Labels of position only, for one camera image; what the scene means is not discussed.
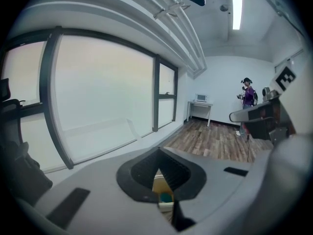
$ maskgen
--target purple jacket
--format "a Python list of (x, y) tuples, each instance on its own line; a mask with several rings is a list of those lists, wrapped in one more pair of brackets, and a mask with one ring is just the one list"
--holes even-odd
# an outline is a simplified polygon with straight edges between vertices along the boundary
[(253, 102), (254, 89), (252, 87), (246, 88), (244, 104), (252, 105)]

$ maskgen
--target chair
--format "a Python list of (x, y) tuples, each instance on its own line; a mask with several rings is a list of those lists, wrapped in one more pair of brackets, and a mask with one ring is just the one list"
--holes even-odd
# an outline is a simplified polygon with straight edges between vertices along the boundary
[(28, 143), (22, 140), (20, 102), (8, 100), (8, 80), (2, 80), (0, 87), (0, 162), (6, 183), (15, 197), (34, 205), (53, 183), (28, 154)]

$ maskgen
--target fluorescent light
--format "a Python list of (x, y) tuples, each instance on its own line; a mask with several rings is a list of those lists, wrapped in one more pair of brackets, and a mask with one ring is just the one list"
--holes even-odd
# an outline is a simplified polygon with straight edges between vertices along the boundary
[(233, 29), (240, 29), (243, 0), (233, 0)]

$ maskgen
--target microwave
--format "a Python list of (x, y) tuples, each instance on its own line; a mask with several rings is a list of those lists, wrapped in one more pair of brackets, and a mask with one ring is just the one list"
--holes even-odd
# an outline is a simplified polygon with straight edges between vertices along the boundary
[(196, 100), (197, 102), (207, 102), (207, 95), (204, 94), (196, 94)]

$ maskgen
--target white table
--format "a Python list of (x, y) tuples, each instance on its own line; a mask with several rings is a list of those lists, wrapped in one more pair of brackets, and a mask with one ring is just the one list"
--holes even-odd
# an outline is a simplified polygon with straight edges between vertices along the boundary
[(205, 102), (197, 102), (197, 101), (188, 101), (188, 107), (187, 107), (187, 122), (189, 121), (189, 117), (192, 118), (192, 108), (193, 106), (200, 106), (200, 107), (207, 107), (208, 108), (208, 113), (205, 118), (208, 119), (207, 122), (207, 127), (210, 125), (210, 112), (211, 112), (211, 107), (213, 106), (212, 103), (205, 103)]

